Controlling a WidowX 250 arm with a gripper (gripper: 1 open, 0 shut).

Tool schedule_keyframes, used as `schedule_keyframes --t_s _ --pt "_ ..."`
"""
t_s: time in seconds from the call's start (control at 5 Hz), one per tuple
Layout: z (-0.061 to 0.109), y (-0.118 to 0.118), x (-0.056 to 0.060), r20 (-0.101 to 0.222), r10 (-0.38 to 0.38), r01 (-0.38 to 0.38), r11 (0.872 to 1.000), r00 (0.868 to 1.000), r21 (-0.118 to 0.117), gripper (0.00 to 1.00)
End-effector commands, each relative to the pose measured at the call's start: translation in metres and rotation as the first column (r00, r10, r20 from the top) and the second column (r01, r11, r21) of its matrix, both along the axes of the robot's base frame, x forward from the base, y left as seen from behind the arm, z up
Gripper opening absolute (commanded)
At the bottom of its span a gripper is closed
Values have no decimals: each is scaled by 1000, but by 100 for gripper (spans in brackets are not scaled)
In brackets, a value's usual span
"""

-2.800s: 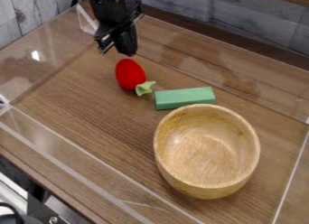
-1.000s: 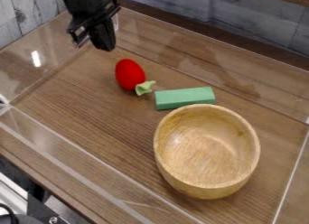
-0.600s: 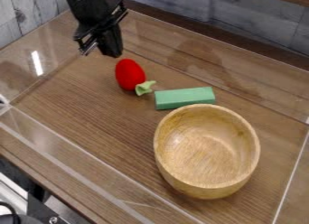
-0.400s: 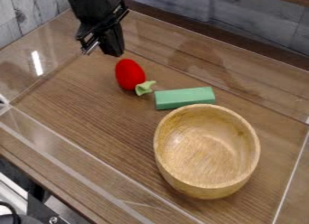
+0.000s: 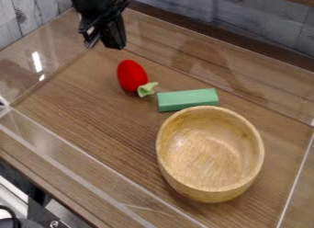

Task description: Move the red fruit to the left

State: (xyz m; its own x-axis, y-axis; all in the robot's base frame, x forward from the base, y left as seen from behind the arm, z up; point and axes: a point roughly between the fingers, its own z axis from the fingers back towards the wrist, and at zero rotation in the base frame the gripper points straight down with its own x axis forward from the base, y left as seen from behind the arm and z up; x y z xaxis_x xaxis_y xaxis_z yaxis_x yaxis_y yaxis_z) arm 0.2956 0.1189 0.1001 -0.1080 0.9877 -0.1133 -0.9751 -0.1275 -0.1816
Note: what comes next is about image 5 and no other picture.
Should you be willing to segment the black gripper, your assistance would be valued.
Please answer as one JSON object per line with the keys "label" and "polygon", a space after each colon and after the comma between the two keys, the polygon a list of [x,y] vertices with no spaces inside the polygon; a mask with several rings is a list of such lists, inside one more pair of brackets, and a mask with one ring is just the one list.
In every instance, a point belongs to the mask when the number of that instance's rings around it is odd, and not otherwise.
{"label": "black gripper", "polygon": [[107,48],[125,49],[127,33],[122,13],[127,5],[129,0],[78,0],[79,33],[87,47],[101,40]]}

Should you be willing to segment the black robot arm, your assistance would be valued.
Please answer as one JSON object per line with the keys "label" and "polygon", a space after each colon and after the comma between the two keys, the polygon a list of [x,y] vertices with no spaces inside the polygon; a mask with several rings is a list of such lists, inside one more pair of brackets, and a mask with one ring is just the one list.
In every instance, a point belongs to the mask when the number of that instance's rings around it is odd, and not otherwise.
{"label": "black robot arm", "polygon": [[79,13],[79,33],[85,44],[93,47],[99,40],[110,49],[123,50],[127,33],[122,13],[129,0],[71,0]]}

